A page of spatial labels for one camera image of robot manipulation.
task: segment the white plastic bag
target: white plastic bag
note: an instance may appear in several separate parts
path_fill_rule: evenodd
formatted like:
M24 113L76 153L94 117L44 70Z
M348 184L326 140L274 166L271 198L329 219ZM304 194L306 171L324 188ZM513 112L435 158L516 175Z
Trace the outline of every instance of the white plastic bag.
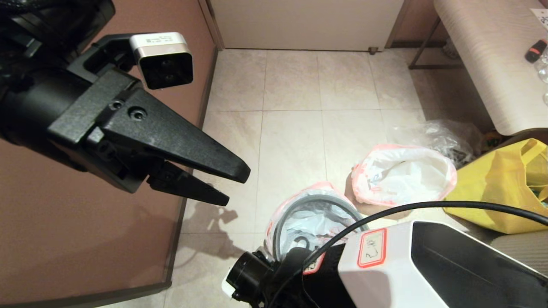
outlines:
M333 184L318 182L278 207L266 229L265 248L281 261L294 247L315 250L361 218L352 202Z
M418 146L377 145L352 170L356 200L380 206L439 201L455 185L451 160Z
M483 135L472 123L432 120L392 127L389 142L436 150L460 168L481 155Z

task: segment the wall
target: wall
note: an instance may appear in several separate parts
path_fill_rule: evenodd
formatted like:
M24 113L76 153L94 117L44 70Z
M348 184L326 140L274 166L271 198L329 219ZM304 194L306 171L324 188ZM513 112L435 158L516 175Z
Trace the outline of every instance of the wall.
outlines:
M195 81L154 91L197 124L214 44L197 0L115 1L100 35L181 32ZM0 304L161 282L180 198L144 184L131 195L0 140Z
M394 42L422 42L428 36L432 24L438 17L433 0L406 0L407 11L399 28L396 30ZM445 41L449 35L443 24L440 24L433 41Z

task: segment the yellow plastic bag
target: yellow plastic bag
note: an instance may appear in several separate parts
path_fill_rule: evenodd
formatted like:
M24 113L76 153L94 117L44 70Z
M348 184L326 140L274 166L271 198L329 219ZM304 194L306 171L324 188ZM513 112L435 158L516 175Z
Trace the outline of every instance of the yellow plastic bag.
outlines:
M548 216L548 208L540 202L547 197L548 146L528 139L488 153L458 170L456 187L446 200L492 202ZM506 234L548 229L526 218L491 210L444 210Z

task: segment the bench leg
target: bench leg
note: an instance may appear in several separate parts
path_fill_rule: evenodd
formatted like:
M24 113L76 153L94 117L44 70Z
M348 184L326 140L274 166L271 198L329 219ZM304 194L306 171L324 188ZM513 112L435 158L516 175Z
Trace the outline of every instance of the bench leg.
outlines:
M419 51L417 51L415 58L413 61L411 61L411 64L409 64L410 70L424 70L424 69L461 69L464 68L464 65L462 64L446 64L446 65L417 65L416 62L419 61L420 55L423 54L424 49L426 48L426 45L430 40L432 39L432 36L434 35L434 32L436 32L436 29L438 28L440 22L442 20L439 18L436 18L436 21L434 21L434 24L432 25L432 29L430 29L430 33L428 33L428 37L426 40L424 40L423 44L420 46Z

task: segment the white door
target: white door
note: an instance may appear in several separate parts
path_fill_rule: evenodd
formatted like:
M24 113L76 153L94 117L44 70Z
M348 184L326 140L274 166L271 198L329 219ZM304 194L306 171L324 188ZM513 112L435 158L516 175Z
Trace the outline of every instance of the white door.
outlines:
M210 0L226 48L383 50L403 0Z

